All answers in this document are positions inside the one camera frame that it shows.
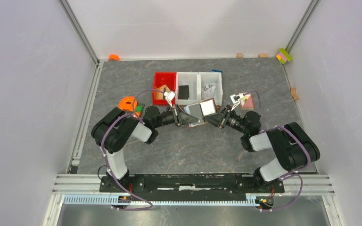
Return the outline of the black card in bin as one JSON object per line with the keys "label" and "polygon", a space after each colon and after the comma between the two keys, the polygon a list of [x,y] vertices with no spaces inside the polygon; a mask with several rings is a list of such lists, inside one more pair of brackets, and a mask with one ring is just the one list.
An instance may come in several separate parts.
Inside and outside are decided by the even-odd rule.
{"label": "black card in bin", "polygon": [[180,100],[189,99],[189,85],[180,85],[178,87],[178,99]]}

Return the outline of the cards in white bin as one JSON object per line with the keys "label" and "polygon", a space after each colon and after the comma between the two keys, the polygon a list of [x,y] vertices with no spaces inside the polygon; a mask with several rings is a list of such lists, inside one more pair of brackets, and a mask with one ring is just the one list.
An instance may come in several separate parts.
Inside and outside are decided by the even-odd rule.
{"label": "cards in white bin", "polygon": [[211,84],[206,84],[202,88],[202,99],[214,98],[216,86]]}

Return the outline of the white plastic bin left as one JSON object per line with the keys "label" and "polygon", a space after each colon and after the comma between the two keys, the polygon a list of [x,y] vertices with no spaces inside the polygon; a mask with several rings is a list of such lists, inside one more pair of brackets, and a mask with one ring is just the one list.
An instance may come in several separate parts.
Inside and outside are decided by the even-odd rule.
{"label": "white plastic bin left", "polygon": [[190,105],[201,101],[198,72],[177,72],[176,104]]}

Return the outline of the red plastic bin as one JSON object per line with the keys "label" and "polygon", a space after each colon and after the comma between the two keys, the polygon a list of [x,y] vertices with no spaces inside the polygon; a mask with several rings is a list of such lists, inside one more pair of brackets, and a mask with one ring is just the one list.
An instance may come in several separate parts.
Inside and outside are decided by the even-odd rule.
{"label": "red plastic bin", "polygon": [[[155,72],[153,89],[177,92],[177,72]],[[153,105],[168,105],[162,93],[152,92]]]}

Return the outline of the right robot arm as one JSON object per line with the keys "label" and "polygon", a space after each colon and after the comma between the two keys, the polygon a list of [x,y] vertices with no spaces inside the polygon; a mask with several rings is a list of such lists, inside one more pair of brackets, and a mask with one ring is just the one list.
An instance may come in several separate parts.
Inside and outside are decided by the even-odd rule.
{"label": "right robot arm", "polygon": [[240,117],[229,108],[203,119],[220,129],[229,126],[241,132],[241,145],[248,152],[274,151],[275,158],[254,172],[253,185],[259,192],[266,192],[277,179],[286,179],[320,158],[317,145],[296,122],[262,130],[258,113],[248,111]]}

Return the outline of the blue toy piece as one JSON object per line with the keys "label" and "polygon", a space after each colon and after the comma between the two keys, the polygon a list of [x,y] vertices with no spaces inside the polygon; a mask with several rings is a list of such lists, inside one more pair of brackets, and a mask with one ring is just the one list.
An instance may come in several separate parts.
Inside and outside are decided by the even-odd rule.
{"label": "blue toy piece", "polygon": [[212,72],[215,72],[215,73],[223,73],[223,71],[221,71],[221,70],[216,70],[216,69],[212,69],[211,71],[212,71]]}

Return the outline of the cards in red bin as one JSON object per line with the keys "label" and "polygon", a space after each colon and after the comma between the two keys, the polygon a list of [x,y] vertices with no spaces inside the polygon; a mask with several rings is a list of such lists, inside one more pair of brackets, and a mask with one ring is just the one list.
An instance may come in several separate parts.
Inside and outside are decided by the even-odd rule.
{"label": "cards in red bin", "polygon": [[165,100],[165,92],[168,92],[169,87],[164,84],[157,88],[157,91],[155,91],[155,100]]}

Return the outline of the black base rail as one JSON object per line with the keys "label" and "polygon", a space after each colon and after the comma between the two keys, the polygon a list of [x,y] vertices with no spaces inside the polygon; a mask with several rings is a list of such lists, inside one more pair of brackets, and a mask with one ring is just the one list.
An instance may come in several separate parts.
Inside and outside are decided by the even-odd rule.
{"label": "black base rail", "polygon": [[244,201],[246,194],[276,194],[284,184],[260,182],[253,174],[133,174],[117,184],[109,175],[100,177],[101,193],[119,193],[121,201]]}

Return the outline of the white plastic bin right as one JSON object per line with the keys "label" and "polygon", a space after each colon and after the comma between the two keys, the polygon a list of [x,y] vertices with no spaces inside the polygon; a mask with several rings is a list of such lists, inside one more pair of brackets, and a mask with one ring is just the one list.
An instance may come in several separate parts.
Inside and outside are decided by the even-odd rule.
{"label": "white plastic bin right", "polygon": [[201,101],[213,98],[216,105],[222,106],[223,88],[221,72],[199,72],[200,79],[198,88],[201,91],[199,95]]}

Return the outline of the brown leather card holder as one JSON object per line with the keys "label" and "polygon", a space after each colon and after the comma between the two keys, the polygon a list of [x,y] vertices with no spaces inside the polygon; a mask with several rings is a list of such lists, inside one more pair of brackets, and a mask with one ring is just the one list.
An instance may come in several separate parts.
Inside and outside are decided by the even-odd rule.
{"label": "brown leather card holder", "polygon": [[192,128],[207,124],[207,122],[203,119],[203,117],[217,113],[216,107],[217,104],[214,98],[209,98],[203,100],[202,102],[185,106],[184,111],[198,119],[197,122],[190,123],[188,126]]}

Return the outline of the colourful toy block stack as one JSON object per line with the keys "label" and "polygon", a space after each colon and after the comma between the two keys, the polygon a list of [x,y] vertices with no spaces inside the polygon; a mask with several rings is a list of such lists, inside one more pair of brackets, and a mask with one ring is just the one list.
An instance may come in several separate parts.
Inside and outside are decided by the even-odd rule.
{"label": "colourful toy block stack", "polygon": [[279,49],[276,58],[282,65],[284,65],[287,62],[293,61],[293,57],[284,48]]}

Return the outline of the dark grey credit card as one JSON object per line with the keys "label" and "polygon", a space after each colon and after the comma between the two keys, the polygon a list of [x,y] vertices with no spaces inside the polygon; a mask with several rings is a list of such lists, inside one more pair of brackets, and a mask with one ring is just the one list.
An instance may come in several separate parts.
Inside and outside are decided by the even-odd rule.
{"label": "dark grey credit card", "polygon": [[186,106],[185,107],[185,112],[190,114],[191,116],[199,119],[199,120],[203,118],[200,103],[195,103],[195,104],[191,104],[191,105]]}

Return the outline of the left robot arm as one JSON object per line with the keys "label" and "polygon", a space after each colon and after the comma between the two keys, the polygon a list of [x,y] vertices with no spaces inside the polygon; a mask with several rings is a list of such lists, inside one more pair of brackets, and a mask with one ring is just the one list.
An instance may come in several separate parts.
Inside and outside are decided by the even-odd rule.
{"label": "left robot arm", "polygon": [[129,187],[123,148],[129,138],[151,144],[158,136],[157,128],[174,124],[177,127],[198,122],[199,119],[184,112],[178,105],[160,112],[157,106],[146,108],[142,121],[116,107],[92,129],[91,136],[101,148],[107,164],[111,186],[118,192]]}

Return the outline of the green toy block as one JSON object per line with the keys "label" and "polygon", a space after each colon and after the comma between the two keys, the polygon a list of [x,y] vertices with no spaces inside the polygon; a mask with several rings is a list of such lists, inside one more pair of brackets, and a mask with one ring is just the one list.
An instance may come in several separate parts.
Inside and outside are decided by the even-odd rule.
{"label": "green toy block", "polygon": [[143,112],[143,109],[144,109],[144,105],[137,105],[135,107],[135,112],[136,113],[142,113]]}

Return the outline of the orange tape dispenser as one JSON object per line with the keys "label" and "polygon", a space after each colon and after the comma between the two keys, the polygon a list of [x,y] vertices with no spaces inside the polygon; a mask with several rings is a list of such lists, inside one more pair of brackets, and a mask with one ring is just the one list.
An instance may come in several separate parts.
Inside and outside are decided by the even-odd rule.
{"label": "orange tape dispenser", "polygon": [[128,97],[124,97],[122,100],[120,100],[117,107],[123,111],[132,112],[133,109],[136,108],[137,104],[138,104],[138,102],[134,97],[128,96]]}

